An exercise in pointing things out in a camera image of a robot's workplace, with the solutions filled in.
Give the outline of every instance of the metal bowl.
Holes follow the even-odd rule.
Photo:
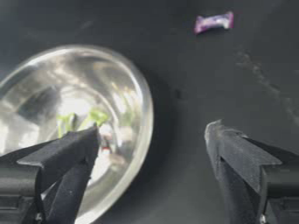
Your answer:
[[[92,108],[108,115],[78,224],[91,223],[112,206],[146,159],[154,106],[143,75],[116,52],[67,45],[30,58],[0,83],[0,156],[58,138],[58,115]]]

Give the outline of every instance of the purple object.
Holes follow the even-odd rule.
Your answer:
[[[198,16],[194,31],[196,34],[199,34],[212,28],[223,27],[224,29],[231,29],[232,26],[234,26],[234,13],[232,11],[230,11],[228,13],[214,17]]]

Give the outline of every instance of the green vegetable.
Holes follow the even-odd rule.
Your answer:
[[[84,119],[79,130],[84,130],[88,127],[90,122],[96,123],[100,126],[108,120],[108,115],[103,113],[98,108],[92,108],[88,112],[88,116]]]
[[[63,137],[66,133],[70,131],[74,131],[74,120],[75,120],[75,113],[71,113],[68,115],[58,115],[58,121],[59,121],[59,138]]]
[[[76,114],[71,113],[68,115],[58,115],[58,126],[59,126],[59,138],[63,137],[70,131],[75,130],[75,118]],[[108,115],[103,113],[99,108],[92,108],[88,112],[88,116],[82,122],[78,130],[84,130],[90,123],[95,123],[100,126],[108,120]]]

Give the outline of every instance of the scratch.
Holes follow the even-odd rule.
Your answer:
[[[299,113],[295,107],[295,103],[290,97],[287,97],[282,89],[271,83],[266,76],[262,66],[252,61],[250,55],[244,52],[238,52],[238,63],[239,67],[248,69],[256,76],[258,83],[266,88],[266,91],[274,96],[274,98],[281,102],[285,107],[286,113],[294,120],[294,123],[299,126]]]
[[[80,30],[86,30],[86,29],[88,29],[92,25],[94,25],[94,21],[90,20],[90,21],[84,22],[84,23],[80,25],[79,29],[80,29]]]

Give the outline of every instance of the black surface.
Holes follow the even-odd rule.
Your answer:
[[[0,72],[66,44],[122,52],[151,85],[154,142],[143,170],[102,223],[223,223],[203,131],[216,119],[298,149],[298,1],[0,2]],[[232,31],[195,37],[198,14],[232,10]]]

